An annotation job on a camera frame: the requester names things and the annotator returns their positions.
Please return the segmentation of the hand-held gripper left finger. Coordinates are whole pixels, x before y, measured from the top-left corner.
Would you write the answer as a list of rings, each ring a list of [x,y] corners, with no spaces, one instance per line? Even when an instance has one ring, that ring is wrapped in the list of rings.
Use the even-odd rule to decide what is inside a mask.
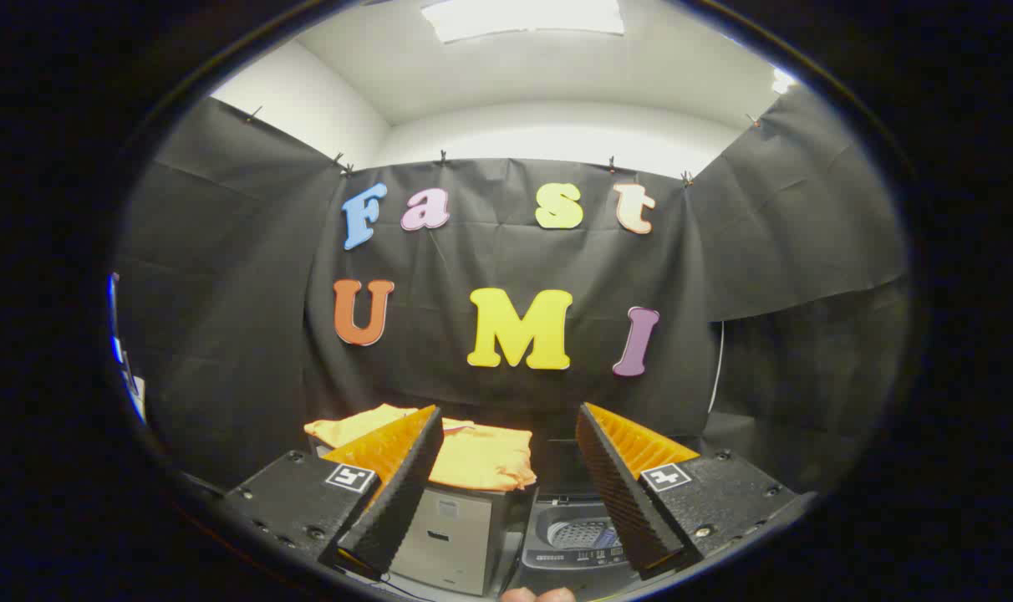
[[[389,572],[443,442],[427,406],[317,455],[288,451],[224,496],[286,553],[366,579]]]

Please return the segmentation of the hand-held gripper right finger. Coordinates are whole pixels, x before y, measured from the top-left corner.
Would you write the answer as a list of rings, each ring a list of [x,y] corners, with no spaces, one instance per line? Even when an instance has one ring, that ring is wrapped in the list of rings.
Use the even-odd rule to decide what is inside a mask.
[[[798,495],[735,451],[702,453],[585,403],[575,439],[640,578],[713,558],[797,510]]]

